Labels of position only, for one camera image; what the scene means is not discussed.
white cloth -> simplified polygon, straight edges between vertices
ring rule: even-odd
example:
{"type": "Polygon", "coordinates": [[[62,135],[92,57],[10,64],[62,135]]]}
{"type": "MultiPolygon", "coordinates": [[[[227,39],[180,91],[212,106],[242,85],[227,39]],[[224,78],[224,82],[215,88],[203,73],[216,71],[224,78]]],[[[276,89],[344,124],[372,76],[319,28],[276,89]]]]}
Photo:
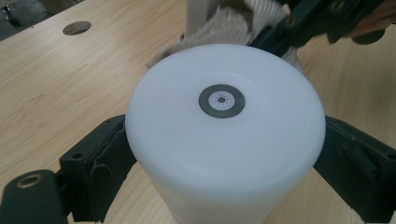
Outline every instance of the white cloth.
{"type": "MultiPolygon", "coordinates": [[[[227,5],[227,2],[217,5],[215,14],[202,27],[194,27],[196,32],[187,28],[192,34],[174,45],[162,48],[148,63],[148,67],[173,53],[195,46],[220,43],[248,45],[262,28],[276,26],[287,16],[282,6],[274,0],[244,0],[244,4],[248,9],[227,5]]],[[[290,48],[282,59],[302,70],[296,52],[296,49],[290,48]]]]}

black bracket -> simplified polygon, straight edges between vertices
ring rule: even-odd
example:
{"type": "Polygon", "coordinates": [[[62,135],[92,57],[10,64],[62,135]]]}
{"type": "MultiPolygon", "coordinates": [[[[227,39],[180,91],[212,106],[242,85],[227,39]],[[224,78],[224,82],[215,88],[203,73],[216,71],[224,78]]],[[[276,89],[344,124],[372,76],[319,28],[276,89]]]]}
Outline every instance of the black bracket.
{"type": "MultiPolygon", "coordinates": [[[[330,43],[350,33],[359,22],[370,15],[384,0],[278,0],[290,6],[290,14],[276,27],[261,30],[249,45],[278,57],[290,47],[299,48],[312,37],[327,35],[330,43]]],[[[355,38],[359,44],[374,43],[385,31],[355,38]]]]}
{"type": "Polygon", "coordinates": [[[395,149],[327,117],[325,143],[314,168],[365,222],[390,222],[396,210],[395,149]]]}
{"type": "Polygon", "coordinates": [[[136,158],[125,133],[124,116],[104,121],[60,158],[54,174],[38,170],[7,184],[1,224],[64,224],[104,221],[136,158]]]}

wood grain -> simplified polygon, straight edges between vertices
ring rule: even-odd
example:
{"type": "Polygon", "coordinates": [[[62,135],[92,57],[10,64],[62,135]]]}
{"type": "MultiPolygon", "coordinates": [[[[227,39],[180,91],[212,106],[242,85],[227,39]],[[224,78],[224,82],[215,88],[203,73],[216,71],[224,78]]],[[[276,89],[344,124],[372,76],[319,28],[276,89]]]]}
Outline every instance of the wood grain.
{"type": "MultiPolygon", "coordinates": [[[[58,158],[103,120],[125,113],[146,63],[184,31],[184,0],[86,0],[0,42],[0,190],[17,175],[59,169],[58,158]],[[81,35],[64,35],[89,21],[81,35]]],[[[328,115],[396,147],[396,29],[369,46],[318,37],[300,49],[328,115]]],[[[136,165],[106,223],[176,224],[136,165]]],[[[314,170],[272,223],[362,223],[314,170]]]]}

